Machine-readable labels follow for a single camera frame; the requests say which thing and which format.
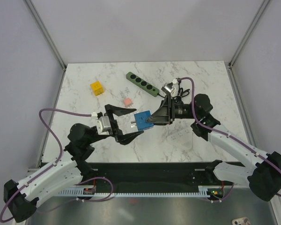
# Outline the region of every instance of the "metal frame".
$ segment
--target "metal frame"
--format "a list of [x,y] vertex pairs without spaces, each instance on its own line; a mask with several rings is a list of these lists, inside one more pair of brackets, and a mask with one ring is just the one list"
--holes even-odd
[[281,198],[275,196],[271,200],[272,208],[274,211],[274,215],[276,216],[276,220],[278,225],[281,225]]
[[[56,105],[57,105],[57,102],[58,102],[58,98],[59,98],[60,91],[61,91],[61,88],[62,88],[62,83],[63,83],[63,81],[65,79],[65,74],[66,74],[66,71],[64,70],[64,72],[62,74],[61,81],[60,81],[60,85],[59,85],[59,88],[58,88],[58,91],[56,93],[56,97],[55,97],[55,100],[54,100],[54,106],[53,106],[54,108],[56,108]],[[54,112],[50,112],[50,114],[51,115],[50,115],[50,118],[49,118],[48,125],[51,127],[51,124],[53,122]],[[43,136],[43,139],[42,139],[42,142],[41,142],[41,146],[40,146],[39,151],[38,151],[36,168],[39,168],[40,164],[42,162],[42,158],[43,158],[43,155],[44,155],[44,150],[45,150],[45,147],[46,147],[46,144],[47,144],[47,141],[48,141],[48,136],[49,136],[49,131],[46,129],[45,135]]]
[[34,4],[31,2],[31,0],[23,0],[29,11],[31,12],[33,18],[37,22],[38,27],[40,28],[44,38],[46,39],[48,45],[50,46],[51,50],[53,51],[53,54],[55,55],[57,61],[59,62],[60,66],[62,67],[63,71],[66,70],[67,66],[65,62],[63,61],[59,51],[57,50],[56,45],[54,44],[47,28],[45,27],[41,17],[39,16]]
[[251,123],[250,123],[250,120],[249,120],[249,117],[248,117],[248,112],[247,112],[247,110],[244,106],[244,102],[243,102],[243,99],[241,97],[241,93],[239,91],[236,78],[234,76],[234,73],[233,73],[231,67],[229,66],[229,63],[225,63],[225,66],[226,66],[226,69],[227,69],[227,72],[228,72],[228,77],[230,79],[230,83],[231,83],[231,86],[232,86],[234,97],[236,99],[238,110],[240,112],[240,117],[241,117],[243,125],[244,125],[244,131],[247,135],[248,142],[249,142],[249,144],[256,147],[256,141],[255,141],[253,131],[252,131],[252,127],[251,127]]
[[237,50],[235,51],[235,53],[229,63],[231,67],[235,64],[236,60],[238,59],[239,54],[242,52],[246,42],[248,41],[249,37],[255,30],[258,21],[260,20],[261,16],[267,9],[270,2],[271,2],[271,0],[263,0],[263,2],[261,3],[256,15],[254,16],[249,28],[247,29],[246,33],[244,34],[243,39],[241,40],[239,46],[237,47]]

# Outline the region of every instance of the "gray floor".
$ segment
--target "gray floor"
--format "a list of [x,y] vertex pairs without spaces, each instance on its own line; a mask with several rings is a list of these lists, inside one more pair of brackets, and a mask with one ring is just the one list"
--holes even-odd
[[[54,197],[40,207],[49,210],[69,198]],[[71,202],[31,218],[30,225],[231,225],[248,217],[251,225],[276,225],[270,203],[248,189],[234,189],[222,203],[194,198],[113,198],[106,202]]]

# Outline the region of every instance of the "plug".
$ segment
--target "plug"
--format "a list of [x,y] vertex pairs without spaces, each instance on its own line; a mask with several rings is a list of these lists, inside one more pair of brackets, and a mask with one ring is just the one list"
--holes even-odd
[[154,126],[153,123],[147,123],[146,120],[151,116],[150,111],[144,111],[134,114],[136,127],[138,131],[148,130]]

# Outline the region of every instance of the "power strip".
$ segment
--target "power strip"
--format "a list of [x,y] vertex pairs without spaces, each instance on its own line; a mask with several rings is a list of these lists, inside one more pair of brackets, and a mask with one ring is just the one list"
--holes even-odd
[[192,149],[192,128],[188,127],[177,133],[167,136],[167,142],[183,150]]
[[134,83],[136,86],[140,87],[144,91],[148,92],[150,95],[157,97],[159,94],[159,89],[157,87],[154,87],[152,84],[150,84],[147,81],[144,81],[139,76],[135,75],[132,72],[129,72],[126,74],[126,79]]

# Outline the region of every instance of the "green power strip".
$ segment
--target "green power strip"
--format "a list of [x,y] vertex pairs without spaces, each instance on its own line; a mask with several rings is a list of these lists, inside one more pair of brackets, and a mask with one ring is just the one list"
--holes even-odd
[[132,72],[126,74],[126,78],[127,80],[131,81],[136,86],[145,90],[146,92],[148,92],[150,95],[154,97],[157,97],[157,95],[159,94],[159,89],[157,87],[154,87],[152,84],[149,84],[148,82],[144,81],[143,79],[141,79],[140,77],[138,77]]

